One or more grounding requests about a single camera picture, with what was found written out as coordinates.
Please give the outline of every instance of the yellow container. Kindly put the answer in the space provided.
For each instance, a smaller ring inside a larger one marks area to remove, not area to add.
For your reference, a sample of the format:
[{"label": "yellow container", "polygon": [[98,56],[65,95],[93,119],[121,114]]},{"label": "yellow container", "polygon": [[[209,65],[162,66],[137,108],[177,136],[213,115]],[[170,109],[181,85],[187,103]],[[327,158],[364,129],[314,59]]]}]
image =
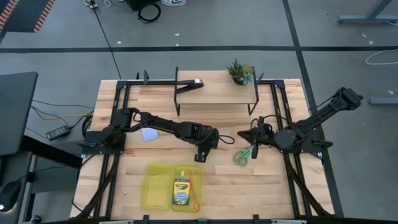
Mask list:
[{"label": "yellow container", "polygon": [[176,212],[198,212],[195,209],[193,190],[190,189],[188,205],[174,205],[173,189],[176,178],[181,178],[181,171],[184,178],[191,172],[193,188],[197,195],[199,209],[201,206],[201,195],[203,185],[203,171],[200,166],[188,164],[166,164],[151,163],[146,166],[145,178],[141,185],[141,207],[149,209],[168,210]]}]

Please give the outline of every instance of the yellow cable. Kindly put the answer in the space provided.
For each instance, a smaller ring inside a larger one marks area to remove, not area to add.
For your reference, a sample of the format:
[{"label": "yellow cable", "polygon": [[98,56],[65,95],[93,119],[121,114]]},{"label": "yellow cable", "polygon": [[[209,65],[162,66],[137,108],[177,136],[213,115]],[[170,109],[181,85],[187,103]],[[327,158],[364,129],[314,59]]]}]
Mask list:
[{"label": "yellow cable", "polygon": [[[37,113],[37,115],[38,115],[41,119],[43,119],[43,120],[46,120],[46,121],[55,121],[55,120],[59,119],[59,118],[44,118],[44,117],[42,117],[42,115],[39,113],[39,111],[37,111],[37,109],[36,109],[34,106],[30,106],[30,108],[32,108],[32,109]],[[91,115],[91,114],[92,114],[92,113],[73,114],[73,115],[67,115],[67,116],[60,116],[60,118],[80,118],[80,117],[82,117],[82,116],[88,116],[88,115]]]}]

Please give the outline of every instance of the blue object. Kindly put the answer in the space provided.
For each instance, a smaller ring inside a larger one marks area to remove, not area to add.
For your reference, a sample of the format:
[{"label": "blue object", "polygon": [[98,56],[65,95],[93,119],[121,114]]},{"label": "blue object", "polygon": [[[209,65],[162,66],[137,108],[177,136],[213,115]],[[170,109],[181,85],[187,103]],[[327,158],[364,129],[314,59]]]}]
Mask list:
[{"label": "blue object", "polygon": [[142,128],[141,133],[142,138],[144,138],[144,142],[149,142],[159,137],[157,131],[153,128]]}]

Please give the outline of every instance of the concrete floor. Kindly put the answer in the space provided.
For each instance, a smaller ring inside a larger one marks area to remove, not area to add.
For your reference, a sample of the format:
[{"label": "concrete floor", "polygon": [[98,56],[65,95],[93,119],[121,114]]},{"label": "concrete floor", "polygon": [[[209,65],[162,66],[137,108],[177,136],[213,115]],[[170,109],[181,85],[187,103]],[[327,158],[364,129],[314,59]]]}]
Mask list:
[{"label": "concrete floor", "polygon": [[[113,2],[127,8],[125,4]],[[300,45],[398,46],[398,27],[336,23],[338,15],[364,14],[374,2],[289,0]],[[282,1],[187,0],[184,7],[162,6],[162,16],[153,24],[140,23],[126,10],[107,8],[103,1],[98,4],[99,19],[112,47],[293,46]],[[397,14],[397,11],[398,1],[394,1],[383,14]],[[0,48],[70,47],[108,47],[94,12],[81,0],[56,0],[38,34],[8,32],[0,43]],[[366,57],[373,53],[304,52],[303,56],[317,103],[341,86],[351,87],[365,97],[360,109],[337,114],[323,125],[326,139],[335,143],[329,152],[344,215],[398,220],[395,211],[398,207],[398,107],[367,104],[370,96],[391,96],[389,91],[393,92],[392,96],[398,94],[398,65],[366,65]],[[126,79],[134,78],[143,69],[151,78],[172,78],[175,66],[184,70],[221,70],[234,58],[254,65],[258,73],[264,72],[264,78],[301,78],[295,52],[116,52],[114,56],[122,78]],[[398,54],[375,60],[397,61]],[[50,103],[94,106],[100,80],[118,79],[110,53],[0,54],[0,74],[29,71],[39,73],[34,99]],[[57,115],[89,111],[35,105]],[[61,122],[42,121],[34,113],[29,115],[27,123],[41,134],[61,125]],[[26,134],[46,142],[30,131]],[[82,140],[79,128],[56,141],[76,140]],[[68,173],[70,183],[76,182],[72,170],[52,172],[56,172],[58,178]],[[46,222],[65,219],[70,212],[73,184],[57,190],[37,196],[34,213],[42,215]],[[51,206],[54,200],[62,203]]]}]

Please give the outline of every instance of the wooden platform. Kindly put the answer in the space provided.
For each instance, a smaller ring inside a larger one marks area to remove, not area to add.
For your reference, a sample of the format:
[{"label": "wooden platform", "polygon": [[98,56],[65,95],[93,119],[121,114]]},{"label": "wooden platform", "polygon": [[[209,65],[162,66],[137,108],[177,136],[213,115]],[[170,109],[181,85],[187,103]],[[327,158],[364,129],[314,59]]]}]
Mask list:
[{"label": "wooden platform", "polygon": [[201,78],[204,87],[177,95],[184,104],[254,104],[254,85],[237,85],[227,71],[178,71],[178,80]]},{"label": "wooden platform", "polygon": [[[300,80],[285,80],[285,85],[293,120],[307,118],[308,109]],[[116,80],[101,82],[92,130],[102,130],[109,124],[115,86]],[[178,117],[173,101],[173,86],[133,86],[128,104],[130,107],[174,121],[212,125],[218,128],[220,134],[234,137],[236,143],[226,145],[220,141],[219,148],[210,151],[207,162],[200,164],[193,161],[197,152],[195,146],[178,140],[171,134],[159,131],[159,138],[151,142],[144,142],[140,131],[127,134],[126,150],[119,163],[111,218],[141,220],[143,215],[150,215],[150,219],[161,220],[251,219],[253,214],[259,214],[260,218],[293,218],[283,156],[277,149],[260,147],[258,158],[249,160],[246,167],[237,166],[232,160],[233,154],[247,144],[236,134],[237,131],[248,129],[253,118],[275,114],[269,86],[259,85],[258,90],[260,102],[252,116],[248,115],[247,105],[181,105],[182,112]],[[274,118],[267,118],[266,121],[276,129]],[[301,155],[301,159],[308,188],[322,206],[333,213],[321,161],[309,154]],[[75,195],[75,203],[80,208],[88,203],[98,188],[102,160],[103,156],[95,156],[81,169]],[[142,209],[141,182],[145,165],[150,162],[201,165],[204,181],[200,212]],[[299,190],[297,192],[300,212],[303,213],[302,197]],[[103,198],[101,214],[104,214],[107,193]],[[72,208],[71,216],[78,213],[77,209]]]}]

